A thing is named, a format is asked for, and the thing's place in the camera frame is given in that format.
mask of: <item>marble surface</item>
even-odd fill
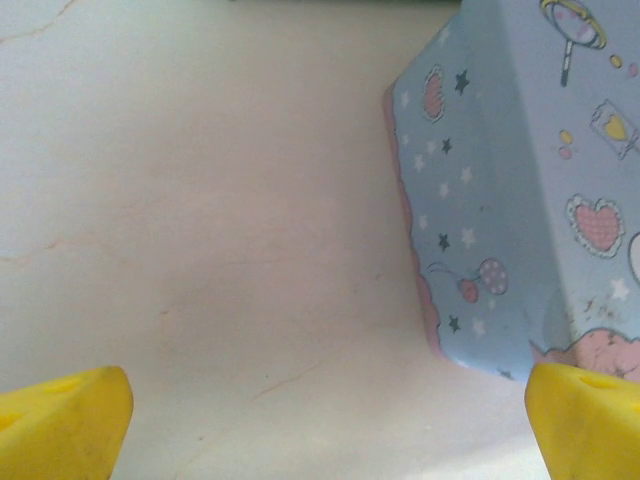
[[[0,387],[122,365],[115,479],[545,478],[428,350],[383,125],[455,8],[4,0]]]

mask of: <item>pink edge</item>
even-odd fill
[[[413,248],[411,242],[411,224],[413,215],[411,214],[411,205],[409,204],[409,198],[400,176],[400,157],[398,155],[398,141],[396,139],[396,120],[393,114],[393,85],[391,85],[383,95],[382,106],[384,109],[384,118],[387,124],[387,133],[389,136],[389,144],[391,145],[391,154],[393,155],[393,166],[396,171],[396,178],[398,180],[398,190],[400,191],[400,201],[402,202],[402,211],[404,213],[405,225],[407,227],[407,233],[409,238],[409,245],[411,247],[411,256],[413,257],[413,265],[418,279],[418,295],[420,296],[420,304],[422,305],[422,312],[425,320],[425,328],[427,330],[427,342],[432,351],[439,356],[445,357],[440,348],[440,341],[438,339],[438,326],[440,325],[440,315],[436,306],[431,299],[431,291],[424,277],[420,274],[420,259],[418,254]]]

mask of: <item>yellow heart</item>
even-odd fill
[[[626,140],[627,131],[624,128],[624,123],[618,115],[611,115],[609,121],[604,126],[604,131],[607,132],[609,137],[614,140]]]

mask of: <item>light blue box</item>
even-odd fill
[[[640,381],[638,64],[637,0],[467,0],[387,92],[447,357]]]

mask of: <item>yellow plastic piece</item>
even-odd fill
[[[119,367],[0,394],[0,479],[108,479],[132,412]]]
[[[525,398],[552,480],[640,479],[640,385],[547,363]]]

